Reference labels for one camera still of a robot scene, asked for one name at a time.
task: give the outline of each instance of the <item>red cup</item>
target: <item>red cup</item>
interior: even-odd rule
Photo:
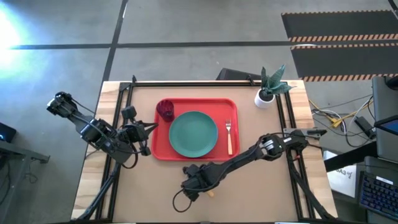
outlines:
[[[164,121],[171,122],[174,120],[174,105],[170,100],[162,100],[158,102],[156,110]]]

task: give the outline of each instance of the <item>white pot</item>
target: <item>white pot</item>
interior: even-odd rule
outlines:
[[[275,95],[272,96],[272,100],[270,100],[270,101],[264,101],[264,100],[262,100],[262,99],[260,98],[260,91],[261,91],[261,90],[259,90],[259,91],[257,92],[256,97],[255,97],[255,99],[254,99],[254,103],[255,103],[256,106],[259,107],[259,108],[268,108],[268,107],[271,105],[271,103],[275,100]]]

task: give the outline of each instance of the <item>keyboard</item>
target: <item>keyboard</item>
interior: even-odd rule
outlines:
[[[359,186],[359,205],[398,221],[397,184],[374,174],[362,172]]]

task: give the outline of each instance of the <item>red tray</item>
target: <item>red tray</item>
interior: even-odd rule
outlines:
[[[160,160],[166,161],[227,161],[239,154],[238,113],[233,101],[226,98],[166,98],[174,104],[174,116],[178,117],[188,111],[200,111],[210,116],[217,125],[217,143],[208,154],[189,158],[174,151],[169,141],[171,122],[165,122],[155,110],[155,122],[159,124],[152,136],[152,153]],[[228,138],[225,121],[231,119],[232,155],[228,155]]]

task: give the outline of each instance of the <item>fork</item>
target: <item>fork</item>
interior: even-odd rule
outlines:
[[[227,119],[225,122],[228,131],[228,155],[232,155],[232,141],[231,141],[231,120]]]

